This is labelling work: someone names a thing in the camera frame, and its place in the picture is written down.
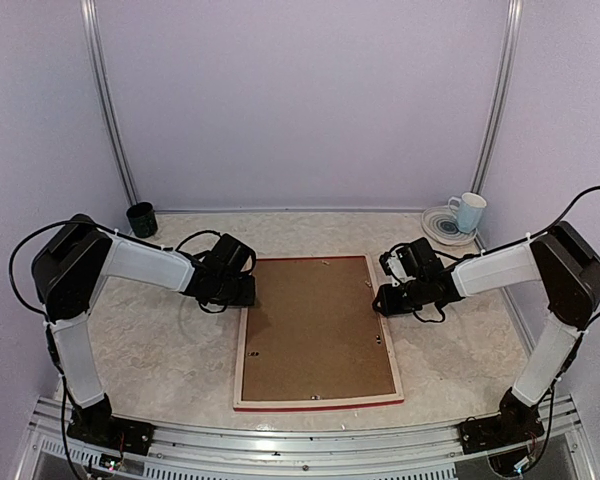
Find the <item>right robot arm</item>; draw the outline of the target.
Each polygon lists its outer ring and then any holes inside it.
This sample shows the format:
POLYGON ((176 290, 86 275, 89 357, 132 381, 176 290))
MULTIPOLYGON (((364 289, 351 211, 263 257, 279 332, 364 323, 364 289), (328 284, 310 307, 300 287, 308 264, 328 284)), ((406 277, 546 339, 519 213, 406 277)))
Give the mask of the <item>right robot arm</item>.
POLYGON ((536 289, 545 302, 544 327, 491 423, 492 436, 511 444, 536 423, 539 403, 600 316, 600 255, 560 220, 508 245, 449 263, 443 259, 426 238, 383 253, 379 262, 391 280, 379 286, 372 307, 384 317, 420 317, 431 306, 443 322, 453 303, 515 286, 536 289))

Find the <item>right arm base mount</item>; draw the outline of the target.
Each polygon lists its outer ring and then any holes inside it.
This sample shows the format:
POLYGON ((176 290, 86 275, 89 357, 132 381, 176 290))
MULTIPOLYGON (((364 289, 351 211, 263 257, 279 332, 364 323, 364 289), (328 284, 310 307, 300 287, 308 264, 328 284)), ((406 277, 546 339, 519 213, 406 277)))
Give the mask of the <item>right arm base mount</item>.
POLYGON ((545 433, 540 419, 518 424, 506 421, 500 414, 484 418, 469 417, 457 425, 457 431, 465 455, 508 447, 545 433))

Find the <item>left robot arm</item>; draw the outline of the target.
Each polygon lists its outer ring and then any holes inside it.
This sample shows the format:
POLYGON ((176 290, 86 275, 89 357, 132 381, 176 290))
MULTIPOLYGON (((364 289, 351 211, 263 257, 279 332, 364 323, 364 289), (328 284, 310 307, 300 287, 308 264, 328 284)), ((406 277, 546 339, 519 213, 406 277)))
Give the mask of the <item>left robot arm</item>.
POLYGON ((224 233, 198 254, 119 234, 76 214, 34 257, 32 276, 73 400, 75 426, 101 445, 120 424, 100 382, 87 321, 110 277, 153 285, 195 299, 206 313, 247 307, 256 299, 256 253, 224 233))

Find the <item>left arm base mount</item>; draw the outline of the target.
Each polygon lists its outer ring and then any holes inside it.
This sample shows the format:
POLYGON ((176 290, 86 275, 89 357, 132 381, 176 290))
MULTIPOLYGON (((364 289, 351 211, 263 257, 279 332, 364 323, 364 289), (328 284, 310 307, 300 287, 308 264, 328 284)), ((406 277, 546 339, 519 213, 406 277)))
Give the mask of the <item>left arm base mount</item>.
POLYGON ((147 456, 154 430, 155 426, 151 423, 115 416, 90 419, 74 416, 67 435, 122 454, 147 456))

